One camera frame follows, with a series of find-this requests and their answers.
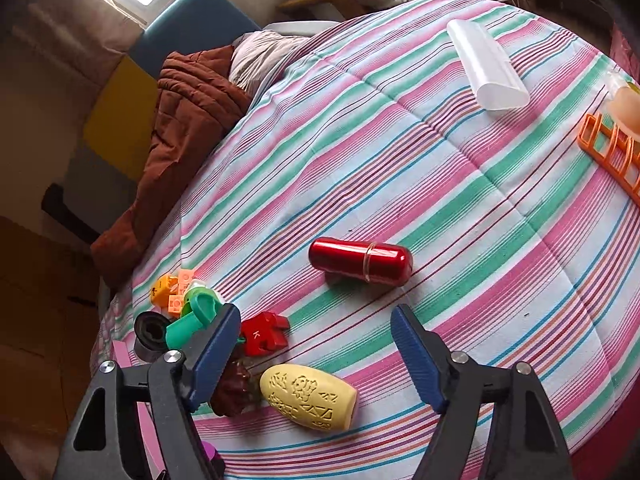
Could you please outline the purple flanged cup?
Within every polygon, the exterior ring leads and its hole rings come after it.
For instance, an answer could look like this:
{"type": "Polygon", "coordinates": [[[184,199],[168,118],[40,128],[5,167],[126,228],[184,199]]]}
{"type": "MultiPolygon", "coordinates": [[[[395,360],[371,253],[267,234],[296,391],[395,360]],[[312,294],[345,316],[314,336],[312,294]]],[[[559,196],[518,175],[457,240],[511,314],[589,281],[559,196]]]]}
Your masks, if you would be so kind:
{"type": "Polygon", "coordinates": [[[222,459],[219,452],[216,448],[207,441],[202,441],[202,445],[205,451],[205,454],[209,460],[209,463],[212,464],[214,471],[216,472],[217,478],[224,478],[224,472],[226,471],[226,464],[222,459]]]}

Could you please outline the teal green flanged cylinder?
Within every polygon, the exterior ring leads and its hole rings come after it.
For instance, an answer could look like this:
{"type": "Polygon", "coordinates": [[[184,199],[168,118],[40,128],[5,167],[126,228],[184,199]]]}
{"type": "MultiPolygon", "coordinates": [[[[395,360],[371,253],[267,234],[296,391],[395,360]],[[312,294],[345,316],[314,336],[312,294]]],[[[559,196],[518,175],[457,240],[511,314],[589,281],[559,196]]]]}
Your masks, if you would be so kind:
{"type": "Polygon", "coordinates": [[[166,333],[166,342],[169,350],[182,349],[198,330],[204,330],[211,323],[197,321],[194,318],[194,313],[195,307],[192,307],[192,312],[189,315],[184,318],[180,316],[177,321],[169,324],[166,333]]]}

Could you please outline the orange cube block cluster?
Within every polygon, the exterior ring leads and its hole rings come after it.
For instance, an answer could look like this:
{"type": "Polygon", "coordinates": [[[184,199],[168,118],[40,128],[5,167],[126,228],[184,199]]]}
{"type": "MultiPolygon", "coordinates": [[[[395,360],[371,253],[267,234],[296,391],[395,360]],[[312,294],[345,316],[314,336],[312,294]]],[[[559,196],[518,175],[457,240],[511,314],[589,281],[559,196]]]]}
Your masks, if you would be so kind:
{"type": "Polygon", "coordinates": [[[169,294],[167,312],[172,318],[180,318],[184,306],[184,296],[194,280],[194,271],[179,269],[176,275],[168,276],[169,294]]]}

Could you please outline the yellow carved oval block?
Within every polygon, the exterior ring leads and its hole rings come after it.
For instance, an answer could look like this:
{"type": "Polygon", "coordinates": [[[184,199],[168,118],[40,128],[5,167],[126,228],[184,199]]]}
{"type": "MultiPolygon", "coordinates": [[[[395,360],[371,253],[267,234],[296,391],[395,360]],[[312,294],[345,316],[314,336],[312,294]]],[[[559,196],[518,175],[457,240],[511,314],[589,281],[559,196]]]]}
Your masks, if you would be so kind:
{"type": "Polygon", "coordinates": [[[316,368],[278,364],[260,376],[260,392],[268,404],[299,426],[337,432],[352,426],[358,391],[348,382],[316,368]]]}

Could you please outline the black grey cylinder jar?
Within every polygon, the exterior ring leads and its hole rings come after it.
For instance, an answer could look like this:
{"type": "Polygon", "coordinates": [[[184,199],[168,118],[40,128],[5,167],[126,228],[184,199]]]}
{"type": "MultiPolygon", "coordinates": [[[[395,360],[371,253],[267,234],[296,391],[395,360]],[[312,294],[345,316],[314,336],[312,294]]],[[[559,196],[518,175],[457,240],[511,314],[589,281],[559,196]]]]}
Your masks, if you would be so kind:
{"type": "Polygon", "coordinates": [[[134,321],[134,352],[143,362],[154,362],[168,351],[167,327],[170,321],[154,311],[140,313],[134,321]]]}

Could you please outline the yellow orange small block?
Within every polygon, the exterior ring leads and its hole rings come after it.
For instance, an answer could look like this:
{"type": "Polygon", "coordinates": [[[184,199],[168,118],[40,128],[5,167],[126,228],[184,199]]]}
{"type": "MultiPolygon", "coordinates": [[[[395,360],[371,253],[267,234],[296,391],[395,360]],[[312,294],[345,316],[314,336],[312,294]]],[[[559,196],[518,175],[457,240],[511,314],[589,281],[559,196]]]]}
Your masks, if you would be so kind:
{"type": "Polygon", "coordinates": [[[151,286],[151,304],[160,310],[166,310],[168,308],[169,296],[175,295],[177,288],[178,278],[175,275],[163,274],[151,286]]]}

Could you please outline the green and white round toy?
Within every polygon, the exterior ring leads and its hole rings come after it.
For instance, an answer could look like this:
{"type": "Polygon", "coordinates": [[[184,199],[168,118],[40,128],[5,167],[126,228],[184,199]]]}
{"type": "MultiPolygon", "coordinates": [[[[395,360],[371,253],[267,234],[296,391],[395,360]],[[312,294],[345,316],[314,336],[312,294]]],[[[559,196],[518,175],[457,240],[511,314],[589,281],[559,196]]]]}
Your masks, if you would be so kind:
{"type": "Polygon", "coordinates": [[[224,300],[216,290],[206,287],[204,282],[195,280],[183,295],[180,316],[184,318],[192,312],[192,307],[195,307],[194,318],[197,321],[212,322],[223,305],[224,300]]]}

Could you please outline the red puzzle piece block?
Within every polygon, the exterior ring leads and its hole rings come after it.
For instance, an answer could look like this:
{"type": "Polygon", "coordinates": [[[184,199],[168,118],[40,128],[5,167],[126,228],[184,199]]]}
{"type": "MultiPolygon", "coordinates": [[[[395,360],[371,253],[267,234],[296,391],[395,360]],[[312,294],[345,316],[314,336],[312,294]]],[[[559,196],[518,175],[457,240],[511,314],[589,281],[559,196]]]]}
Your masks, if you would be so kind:
{"type": "Polygon", "coordinates": [[[285,316],[272,312],[262,312],[241,323],[241,336],[244,338],[243,352],[246,356],[257,358],[288,346],[286,332],[290,323],[285,316]]]}

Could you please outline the red metallic capsule case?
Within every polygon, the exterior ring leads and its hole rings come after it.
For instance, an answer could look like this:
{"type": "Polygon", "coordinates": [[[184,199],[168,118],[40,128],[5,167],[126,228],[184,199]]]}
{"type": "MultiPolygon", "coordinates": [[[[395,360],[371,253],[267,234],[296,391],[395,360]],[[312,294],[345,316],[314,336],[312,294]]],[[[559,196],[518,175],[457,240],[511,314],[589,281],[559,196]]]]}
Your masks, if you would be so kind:
{"type": "Polygon", "coordinates": [[[308,259],[322,272],[394,287],[405,285],[413,268],[408,248],[333,237],[316,238],[309,247],[308,259]]]}

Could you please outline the orange plastic rack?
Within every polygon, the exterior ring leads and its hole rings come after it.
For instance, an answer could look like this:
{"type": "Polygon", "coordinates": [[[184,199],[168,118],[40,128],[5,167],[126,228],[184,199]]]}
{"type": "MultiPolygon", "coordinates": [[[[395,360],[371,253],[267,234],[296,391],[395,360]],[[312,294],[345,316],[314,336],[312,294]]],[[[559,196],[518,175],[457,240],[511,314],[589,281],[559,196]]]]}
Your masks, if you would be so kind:
{"type": "Polygon", "coordinates": [[[608,122],[601,113],[585,114],[576,140],[578,146],[639,205],[639,142],[617,122],[608,122]]]}

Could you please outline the striped bed quilt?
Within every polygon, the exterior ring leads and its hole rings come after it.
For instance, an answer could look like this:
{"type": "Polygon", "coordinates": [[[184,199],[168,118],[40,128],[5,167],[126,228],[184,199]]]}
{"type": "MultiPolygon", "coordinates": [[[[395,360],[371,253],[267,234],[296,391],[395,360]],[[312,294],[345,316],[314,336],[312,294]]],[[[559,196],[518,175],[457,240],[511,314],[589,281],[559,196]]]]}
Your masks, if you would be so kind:
{"type": "Polygon", "coordinates": [[[152,284],[191,269],[242,315],[290,322],[250,362],[324,370],[358,391],[341,434],[268,405],[196,414],[230,479],[408,479],[437,418],[390,334],[410,304],[484,364],[533,365],[581,479],[608,476],[639,429],[639,209],[576,142],[615,63],[545,18],[489,0],[416,0],[294,53],[204,162],[103,319],[92,352],[134,339],[152,284]],[[447,34],[483,25],[529,92],[488,112],[447,34]],[[402,286],[315,269],[318,237],[408,248],[402,286]]]}

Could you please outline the white translucent tube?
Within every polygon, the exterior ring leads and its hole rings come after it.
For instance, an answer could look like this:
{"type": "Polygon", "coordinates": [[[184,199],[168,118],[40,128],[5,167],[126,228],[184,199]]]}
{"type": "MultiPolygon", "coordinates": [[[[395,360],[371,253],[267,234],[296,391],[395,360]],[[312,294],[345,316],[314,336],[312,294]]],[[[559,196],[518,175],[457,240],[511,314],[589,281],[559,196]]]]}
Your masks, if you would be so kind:
{"type": "Polygon", "coordinates": [[[529,103],[529,92],[506,51],[483,25],[451,20],[447,24],[447,34],[481,108],[488,112],[503,112],[529,103]]]}

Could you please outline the brown rust duvet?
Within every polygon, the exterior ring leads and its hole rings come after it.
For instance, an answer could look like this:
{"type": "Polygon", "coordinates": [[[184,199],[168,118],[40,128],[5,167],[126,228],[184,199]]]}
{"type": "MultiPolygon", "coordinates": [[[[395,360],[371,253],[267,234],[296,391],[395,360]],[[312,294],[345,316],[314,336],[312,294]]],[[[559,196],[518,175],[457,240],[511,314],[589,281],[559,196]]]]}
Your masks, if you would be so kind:
{"type": "Polygon", "coordinates": [[[148,158],[132,205],[91,245],[96,268],[118,289],[211,151],[246,114],[250,97],[228,79],[233,47],[171,52],[157,81],[148,158]]]}

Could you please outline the beige window curtain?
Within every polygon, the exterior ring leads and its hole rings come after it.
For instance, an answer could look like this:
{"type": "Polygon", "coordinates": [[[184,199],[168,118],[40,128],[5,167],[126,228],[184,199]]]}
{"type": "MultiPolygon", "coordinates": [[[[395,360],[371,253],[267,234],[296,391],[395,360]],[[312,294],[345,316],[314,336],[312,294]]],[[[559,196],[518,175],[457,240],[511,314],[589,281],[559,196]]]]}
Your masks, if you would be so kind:
{"type": "Polygon", "coordinates": [[[10,32],[62,70],[101,88],[143,26],[114,0],[29,0],[10,32]]]}

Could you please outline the striped grey pillow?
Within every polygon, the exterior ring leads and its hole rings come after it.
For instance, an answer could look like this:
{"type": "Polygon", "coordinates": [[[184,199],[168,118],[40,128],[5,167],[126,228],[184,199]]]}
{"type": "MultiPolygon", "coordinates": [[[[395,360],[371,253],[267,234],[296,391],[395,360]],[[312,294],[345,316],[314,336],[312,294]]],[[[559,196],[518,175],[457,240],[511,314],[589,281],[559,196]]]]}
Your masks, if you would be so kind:
{"type": "Polygon", "coordinates": [[[232,44],[228,79],[248,96],[254,96],[273,67],[308,40],[308,37],[284,36],[273,30],[247,32],[232,44]]]}

